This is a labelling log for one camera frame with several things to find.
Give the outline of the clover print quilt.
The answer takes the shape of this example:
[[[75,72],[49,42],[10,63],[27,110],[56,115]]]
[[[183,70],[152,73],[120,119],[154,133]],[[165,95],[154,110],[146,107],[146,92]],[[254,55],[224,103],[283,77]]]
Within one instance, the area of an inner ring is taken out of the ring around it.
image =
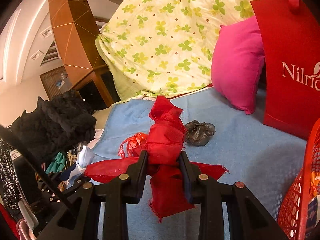
[[[97,36],[121,100],[208,86],[220,27],[253,16],[253,0],[123,0]]]

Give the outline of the red Nilrich paper bag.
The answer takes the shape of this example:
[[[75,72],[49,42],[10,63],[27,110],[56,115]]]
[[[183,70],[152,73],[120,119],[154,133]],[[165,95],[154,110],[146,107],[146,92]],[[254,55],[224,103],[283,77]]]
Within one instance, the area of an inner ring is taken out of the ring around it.
[[[301,0],[251,5],[266,60],[264,124],[308,139],[319,119],[319,23]]]

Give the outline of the teal garment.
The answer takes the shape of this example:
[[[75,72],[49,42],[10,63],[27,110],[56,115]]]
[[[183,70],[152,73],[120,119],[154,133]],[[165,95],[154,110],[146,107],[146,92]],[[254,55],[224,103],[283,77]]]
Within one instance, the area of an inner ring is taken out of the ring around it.
[[[65,168],[65,165],[66,165],[65,155],[59,152],[56,155],[55,159],[50,163],[50,165],[46,169],[46,174],[50,174],[52,172],[59,173]]]

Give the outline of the pink pillow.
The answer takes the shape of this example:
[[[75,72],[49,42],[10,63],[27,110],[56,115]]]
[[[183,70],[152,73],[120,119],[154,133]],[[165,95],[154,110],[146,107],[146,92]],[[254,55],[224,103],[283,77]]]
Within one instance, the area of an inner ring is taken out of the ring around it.
[[[213,87],[232,106],[253,114],[264,63],[264,46],[255,16],[223,25],[213,52]]]

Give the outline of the blue blanket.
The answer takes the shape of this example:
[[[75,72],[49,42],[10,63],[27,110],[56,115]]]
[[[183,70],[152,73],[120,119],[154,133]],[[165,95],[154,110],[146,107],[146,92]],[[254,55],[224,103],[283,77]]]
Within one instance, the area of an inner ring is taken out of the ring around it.
[[[234,109],[215,89],[206,88],[172,100],[182,109],[181,120],[209,122],[216,132],[207,145],[185,146],[189,160],[227,168],[222,183],[242,181],[273,216],[303,165],[306,141],[263,124],[265,92],[257,93],[251,115]],[[94,147],[94,160],[116,159],[120,144],[152,125],[151,100],[132,99],[97,111],[96,127],[103,130]],[[197,239],[200,209],[158,219],[149,207],[150,184],[137,205],[127,206],[130,239]]]

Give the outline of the black clothes pile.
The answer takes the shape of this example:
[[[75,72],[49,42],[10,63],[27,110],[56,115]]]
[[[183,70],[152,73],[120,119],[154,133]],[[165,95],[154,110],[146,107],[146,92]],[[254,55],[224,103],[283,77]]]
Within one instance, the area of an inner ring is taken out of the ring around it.
[[[92,112],[75,90],[51,100],[38,97],[36,109],[24,111],[11,124],[11,131],[39,163],[44,163],[58,152],[94,139],[96,119]]]

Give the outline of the black plastic bag ball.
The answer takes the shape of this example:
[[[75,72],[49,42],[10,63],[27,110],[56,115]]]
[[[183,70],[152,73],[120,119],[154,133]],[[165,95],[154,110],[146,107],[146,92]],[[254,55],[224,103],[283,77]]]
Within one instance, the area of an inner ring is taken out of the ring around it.
[[[186,130],[184,141],[193,146],[206,145],[216,132],[213,124],[197,120],[185,124],[184,127]]]

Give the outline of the red plastic mesh basket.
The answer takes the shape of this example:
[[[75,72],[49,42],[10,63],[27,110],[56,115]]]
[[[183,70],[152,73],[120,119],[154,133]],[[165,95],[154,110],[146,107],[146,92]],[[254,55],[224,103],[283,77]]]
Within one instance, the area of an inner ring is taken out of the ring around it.
[[[303,167],[279,209],[277,222],[289,239],[319,239],[319,124],[312,128]]]

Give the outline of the red fabric bundle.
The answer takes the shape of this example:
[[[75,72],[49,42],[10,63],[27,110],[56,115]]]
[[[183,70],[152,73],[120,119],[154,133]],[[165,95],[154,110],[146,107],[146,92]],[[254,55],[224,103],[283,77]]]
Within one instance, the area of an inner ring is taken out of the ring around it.
[[[147,174],[151,176],[149,206],[159,219],[194,208],[184,195],[182,172],[177,161],[186,134],[180,119],[182,112],[165,96],[159,95],[149,113],[155,123],[147,133],[142,150],[148,153]],[[87,166],[85,176],[100,183],[109,183],[137,161],[138,157],[99,161]]]

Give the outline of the brown wooden pillar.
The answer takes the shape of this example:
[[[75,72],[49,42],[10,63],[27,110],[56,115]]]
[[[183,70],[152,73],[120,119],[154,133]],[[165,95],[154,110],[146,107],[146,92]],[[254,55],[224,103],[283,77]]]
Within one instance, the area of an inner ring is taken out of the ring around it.
[[[109,107],[118,101],[113,77],[95,46],[98,26],[88,0],[48,0],[57,51],[72,88],[93,85],[96,95]]]

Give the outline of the red plastic bag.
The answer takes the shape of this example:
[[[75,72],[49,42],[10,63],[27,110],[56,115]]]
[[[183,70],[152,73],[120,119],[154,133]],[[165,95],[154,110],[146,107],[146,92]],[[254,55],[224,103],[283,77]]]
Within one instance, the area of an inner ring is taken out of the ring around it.
[[[121,158],[139,157],[143,145],[146,143],[148,135],[138,132],[125,139],[119,146],[118,155]]]

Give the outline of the polka dot black garment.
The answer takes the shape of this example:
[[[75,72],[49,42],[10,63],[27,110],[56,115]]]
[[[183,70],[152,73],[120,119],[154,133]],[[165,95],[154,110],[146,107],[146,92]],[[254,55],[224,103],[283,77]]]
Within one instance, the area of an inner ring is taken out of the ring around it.
[[[11,210],[19,210],[21,199],[18,181],[13,167],[10,152],[13,148],[1,139],[1,182],[3,185],[3,202]]]

